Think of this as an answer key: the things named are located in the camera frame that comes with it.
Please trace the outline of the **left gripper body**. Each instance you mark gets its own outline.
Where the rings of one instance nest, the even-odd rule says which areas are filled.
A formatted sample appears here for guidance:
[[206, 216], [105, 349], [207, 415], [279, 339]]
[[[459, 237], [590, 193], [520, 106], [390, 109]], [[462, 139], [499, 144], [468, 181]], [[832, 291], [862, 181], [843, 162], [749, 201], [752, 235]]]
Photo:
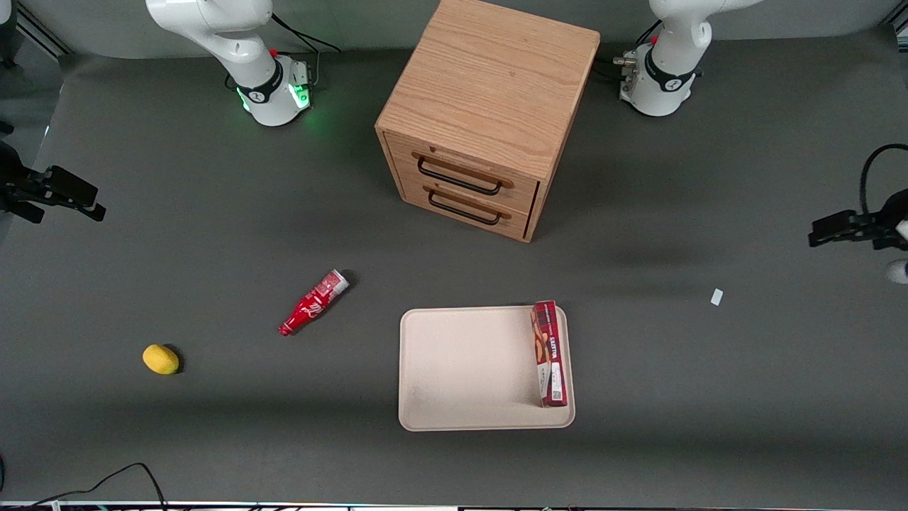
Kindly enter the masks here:
[[891, 195], [882, 208], [875, 213], [869, 212], [867, 190], [860, 188], [860, 210], [867, 220], [863, 241], [869, 241], [873, 249], [896, 248], [907, 252], [907, 188]]

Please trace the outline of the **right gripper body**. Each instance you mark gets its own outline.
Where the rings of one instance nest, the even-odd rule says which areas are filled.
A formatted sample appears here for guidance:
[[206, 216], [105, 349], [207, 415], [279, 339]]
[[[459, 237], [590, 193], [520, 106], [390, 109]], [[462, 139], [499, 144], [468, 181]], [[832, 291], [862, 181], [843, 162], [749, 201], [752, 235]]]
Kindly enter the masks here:
[[1, 210], [25, 219], [32, 224], [41, 224], [45, 210], [33, 202], [46, 198], [48, 186], [43, 182], [45, 175], [26, 167], [16, 149], [1, 143]]

